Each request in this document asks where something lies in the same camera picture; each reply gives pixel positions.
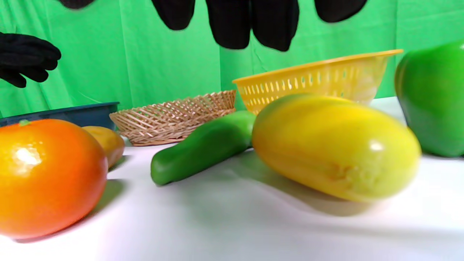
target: green pepper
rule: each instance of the green pepper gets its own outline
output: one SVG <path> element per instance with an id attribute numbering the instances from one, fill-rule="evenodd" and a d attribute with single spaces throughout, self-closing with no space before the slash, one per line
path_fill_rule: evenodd
<path id="1" fill-rule="evenodd" d="M 398 64 L 395 90 L 422 150 L 464 155 L 464 40 L 409 52 Z"/>
<path id="2" fill-rule="evenodd" d="M 199 126 L 185 140 L 153 156 L 153 182 L 177 182 L 244 152 L 251 147 L 255 119 L 251 112 L 237 111 Z"/>

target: blue plastic tray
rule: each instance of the blue plastic tray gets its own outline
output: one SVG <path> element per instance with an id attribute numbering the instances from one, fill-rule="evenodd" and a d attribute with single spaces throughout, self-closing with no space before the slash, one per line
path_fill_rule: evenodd
<path id="1" fill-rule="evenodd" d="M 50 111 L 40 111 L 0 119 L 0 127 L 12 125 L 21 120 L 60 119 L 72 122 L 78 126 L 102 126 L 115 129 L 109 114 L 117 111 L 119 102 L 83 105 Z"/>

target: black glove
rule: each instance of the black glove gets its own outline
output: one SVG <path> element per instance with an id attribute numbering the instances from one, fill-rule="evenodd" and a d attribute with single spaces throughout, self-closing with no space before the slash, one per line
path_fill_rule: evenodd
<path id="1" fill-rule="evenodd" d="M 367 0 L 314 0 L 317 15 L 328 23 L 344 21 L 359 13 Z"/>
<path id="2" fill-rule="evenodd" d="M 59 0 L 63 6 L 68 9 L 82 9 L 89 4 L 93 3 L 94 0 Z"/>
<path id="3" fill-rule="evenodd" d="M 152 0 L 171 30 L 185 29 L 193 17 L 195 0 Z M 206 0 L 209 24 L 216 42 L 229 49 L 244 49 L 250 30 L 269 48 L 287 51 L 298 25 L 297 0 Z"/>
<path id="4" fill-rule="evenodd" d="M 50 42 L 30 35 L 0 33 L 0 79 L 18 88 L 26 87 L 26 76 L 44 82 L 58 66 L 60 50 Z"/>

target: green backdrop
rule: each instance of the green backdrop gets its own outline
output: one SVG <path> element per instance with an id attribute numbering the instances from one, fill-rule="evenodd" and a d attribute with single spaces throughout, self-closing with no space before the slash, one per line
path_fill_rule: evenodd
<path id="1" fill-rule="evenodd" d="M 110 101 L 128 109 L 229 90 L 235 78 L 292 65 L 464 37 L 462 0 L 369 0 L 358 15 L 332 25 L 317 18 L 313 1 L 300 6 L 291 49 L 280 53 L 255 39 L 246 50 L 220 48 L 202 0 L 182 32 L 167 29 L 150 0 L 96 0 L 82 11 L 56 0 L 0 0 L 0 31 L 47 39 L 63 53 L 45 83 L 29 81 L 21 90 L 0 81 L 0 112 L 7 117 Z M 394 95 L 400 58 L 390 63 L 378 98 Z"/>

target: fruit stem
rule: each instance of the fruit stem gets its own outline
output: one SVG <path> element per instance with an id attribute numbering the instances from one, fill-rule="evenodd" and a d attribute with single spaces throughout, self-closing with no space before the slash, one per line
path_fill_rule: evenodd
<path id="1" fill-rule="evenodd" d="M 19 121 L 19 125 L 20 125 L 21 127 L 24 127 L 24 126 L 29 125 L 29 124 L 31 124 L 31 122 L 28 121 L 28 120 L 20 120 L 20 121 Z"/>

